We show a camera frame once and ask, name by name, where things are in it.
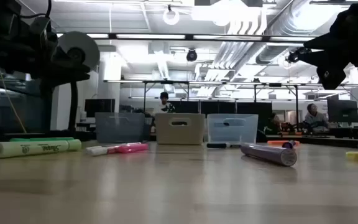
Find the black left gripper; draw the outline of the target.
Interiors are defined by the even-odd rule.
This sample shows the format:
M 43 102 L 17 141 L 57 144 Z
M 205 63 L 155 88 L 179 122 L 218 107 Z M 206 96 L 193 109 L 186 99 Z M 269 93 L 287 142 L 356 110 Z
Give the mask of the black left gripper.
M 39 49 L 28 43 L 0 39 L 0 68 L 41 78 L 40 89 L 88 80 L 90 68 L 86 65 L 62 65 L 52 60 L 57 40 L 56 34 L 49 34 L 46 48 Z

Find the light green Sharpie highlighter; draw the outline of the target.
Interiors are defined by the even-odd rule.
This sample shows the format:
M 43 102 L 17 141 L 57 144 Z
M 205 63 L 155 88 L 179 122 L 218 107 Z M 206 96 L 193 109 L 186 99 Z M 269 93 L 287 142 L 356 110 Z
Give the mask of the light green Sharpie highlighter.
M 0 142 L 0 159 L 9 157 L 53 154 L 78 151 L 82 143 L 78 139 L 59 141 L 9 141 Z

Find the thin pink highlighter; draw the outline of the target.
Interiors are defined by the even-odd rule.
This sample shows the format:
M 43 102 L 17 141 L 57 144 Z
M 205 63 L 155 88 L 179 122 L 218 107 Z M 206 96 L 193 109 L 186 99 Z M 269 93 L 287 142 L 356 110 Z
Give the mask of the thin pink highlighter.
M 149 146 L 144 143 L 127 143 L 121 144 L 107 149 L 107 154 L 129 154 L 140 151 L 147 151 Z

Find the thin orange highlighter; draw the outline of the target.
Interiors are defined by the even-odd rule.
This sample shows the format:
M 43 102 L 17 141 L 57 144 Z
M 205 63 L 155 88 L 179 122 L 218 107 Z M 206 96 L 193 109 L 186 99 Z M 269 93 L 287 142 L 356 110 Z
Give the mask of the thin orange highlighter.
M 291 141 L 291 140 L 267 141 L 267 144 L 272 146 L 282 146 L 282 144 L 287 141 Z M 295 141 L 295 142 L 296 142 L 296 146 L 300 145 L 299 141 Z

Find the black Expo marker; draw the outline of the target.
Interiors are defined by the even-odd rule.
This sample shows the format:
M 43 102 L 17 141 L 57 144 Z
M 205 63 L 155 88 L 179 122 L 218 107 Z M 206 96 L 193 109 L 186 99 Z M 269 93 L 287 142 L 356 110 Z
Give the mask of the black Expo marker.
M 241 144 L 232 144 L 229 142 L 209 142 L 206 144 L 206 147 L 210 149 L 240 148 L 241 146 Z

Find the black ceiling spotlight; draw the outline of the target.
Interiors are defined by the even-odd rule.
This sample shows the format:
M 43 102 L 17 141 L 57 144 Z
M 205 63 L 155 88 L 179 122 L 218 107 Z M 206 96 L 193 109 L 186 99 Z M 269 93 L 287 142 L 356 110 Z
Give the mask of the black ceiling spotlight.
M 312 53 L 312 50 L 306 47 L 298 47 L 289 51 L 288 56 L 285 60 L 288 63 L 297 63 L 298 61 L 306 62 L 306 56 Z

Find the black monitor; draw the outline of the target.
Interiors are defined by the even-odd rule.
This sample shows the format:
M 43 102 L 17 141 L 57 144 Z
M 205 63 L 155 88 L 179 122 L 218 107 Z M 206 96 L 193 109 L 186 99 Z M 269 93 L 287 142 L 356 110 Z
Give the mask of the black monitor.
M 328 100 L 328 121 L 336 123 L 358 123 L 356 101 Z
M 202 101 L 202 114 L 234 114 L 236 112 L 235 103 L 224 101 Z
M 197 101 L 173 101 L 172 105 L 176 113 L 199 113 Z
M 115 99 L 86 99 L 85 112 L 87 118 L 94 118 L 95 113 L 113 113 Z
M 272 104 L 259 102 L 237 103 L 237 114 L 257 114 L 259 119 L 265 120 L 272 114 Z

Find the person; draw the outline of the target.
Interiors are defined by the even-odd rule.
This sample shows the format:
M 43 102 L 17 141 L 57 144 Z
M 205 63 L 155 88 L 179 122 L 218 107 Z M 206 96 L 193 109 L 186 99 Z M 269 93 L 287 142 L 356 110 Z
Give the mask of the person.
M 314 103 L 307 106 L 307 114 L 305 116 L 305 123 L 313 133 L 329 131 L 327 117 L 318 111 L 318 107 Z
M 159 113 L 175 113 L 175 107 L 168 101 L 169 96 L 167 92 L 160 93 L 160 102 L 154 106 L 152 116 Z
M 273 135 L 273 134 L 278 134 L 280 131 L 281 131 L 280 118 L 275 113 L 272 113 L 265 127 L 265 133 Z

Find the dark grey plastic bin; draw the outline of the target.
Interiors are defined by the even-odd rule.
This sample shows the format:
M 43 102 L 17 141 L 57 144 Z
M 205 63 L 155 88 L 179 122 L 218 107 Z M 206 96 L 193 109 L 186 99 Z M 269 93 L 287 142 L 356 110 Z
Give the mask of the dark grey plastic bin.
M 95 113 L 96 140 L 101 144 L 142 142 L 143 113 Z

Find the red Expo marker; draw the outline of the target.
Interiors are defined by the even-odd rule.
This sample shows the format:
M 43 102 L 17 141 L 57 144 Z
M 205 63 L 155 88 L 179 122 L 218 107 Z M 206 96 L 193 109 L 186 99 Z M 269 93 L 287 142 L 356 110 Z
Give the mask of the red Expo marker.
M 102 156 L 108 154 L 114 154 L 117 146 L 93 146 L 87 147 L 85 153 L 90 156 Z

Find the clear plastic bin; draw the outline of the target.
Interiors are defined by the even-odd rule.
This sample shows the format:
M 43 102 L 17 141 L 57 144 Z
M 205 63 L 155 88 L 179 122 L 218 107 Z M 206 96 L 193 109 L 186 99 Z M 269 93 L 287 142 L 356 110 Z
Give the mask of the clear plastic bin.
M 256 143 L 257 114 L 209 114 L 208 142 Z

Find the beige plastic bin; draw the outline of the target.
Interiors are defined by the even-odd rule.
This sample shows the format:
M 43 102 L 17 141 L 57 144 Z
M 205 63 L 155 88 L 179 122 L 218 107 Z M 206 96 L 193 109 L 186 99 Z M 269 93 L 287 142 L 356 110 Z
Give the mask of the beige plastic bin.
M 155 115 L 158 144 L 201 145 L 205 115 L 191 113 L 158 113 Z

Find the black metal rack frame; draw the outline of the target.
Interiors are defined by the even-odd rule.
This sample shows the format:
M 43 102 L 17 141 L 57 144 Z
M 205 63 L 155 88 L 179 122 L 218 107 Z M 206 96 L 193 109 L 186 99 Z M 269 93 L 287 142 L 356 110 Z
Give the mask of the black metal rack frame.
M 181 80 L 142 80 L 140 81 L 142 84 L 144 84 L 144 109 L 146 106 L 146 98 L 147 98 L 147 92 L 154 87 L 155 84 L 161 84 L 161 85 L 186 85 L 186 88 L 184 88 L 184 91 L 186 93 L 185 97 L 177 98 L 174 97 L 176 100 L 183 100 L 186 101 L 189 100 L 219 100 L 218 97 L 212 97 L 212 96 L 201 96 L 201 97 L 195 97 L 190 98 L 190 86 L 206 86 L 206 87 L 220 87 L 220 86 L 237 86 L 238 88 L 242 86 L 249 86 L 254 90 L 254 97 L 253 101 L 256 103 L 258 101 L 257 94 L 258 94 L 258 87 L 261 89 L 264 88 L 272 88 L 272 89 L 279 89 L 281 87 L 285 87 L 290 93 L 292 93 L 295 96 L 295 99 L 276 99 L 276 101 L 294 101 L 295 102 L 295 111 L 296 111 L 296 124 L 300 122 L 300 116 L 299 116 L 299 97 L 298 97 L 298 90 L 299 86 L 304 86 L 302 83 L 259 83 L 259 82 L 196 82 L 196 81 L 181 81 Z

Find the black aluminium table frame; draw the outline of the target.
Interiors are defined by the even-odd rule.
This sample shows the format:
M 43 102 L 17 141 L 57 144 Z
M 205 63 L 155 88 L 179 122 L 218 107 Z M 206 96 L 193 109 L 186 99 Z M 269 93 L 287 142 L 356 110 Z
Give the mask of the black aluminium table frame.
M 91 132 L 78 131 L 75 134 L 66 131 L 49 131 L 47 133 L 7 133 L 0 134 L 0 141 L 9 141 L 12 138 L 67 138 L 73 137 L 81 141 L 92 141 L 96 140 L 96 134 Z M 299 141 L 301 144 L 315 144 L 323 146 L 335 146 L 335 147 L 350 147 L 357 148 L 358 139 L 341 139 L 341 138 L 317 138 L 315 137 L 304 137 L 304 136 L 284 136 L 278 135 L 264 136 L 263 134 L 257 135 L 257 142 L 267 143 L 268 141 L 287 141 L 294 140 Z

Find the black ceiling light rail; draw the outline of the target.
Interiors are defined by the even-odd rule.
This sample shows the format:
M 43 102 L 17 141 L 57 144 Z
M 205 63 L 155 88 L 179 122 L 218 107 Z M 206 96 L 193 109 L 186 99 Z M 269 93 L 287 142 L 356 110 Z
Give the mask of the black ceiling light rail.
M 94 33 L 87 34 L 95 40 L 185 40 L 208 42 L 272 42 L 304 43 L 316 36 L 304 35 L 219 35 L 219 34 L 146 34 L 146 33 Z

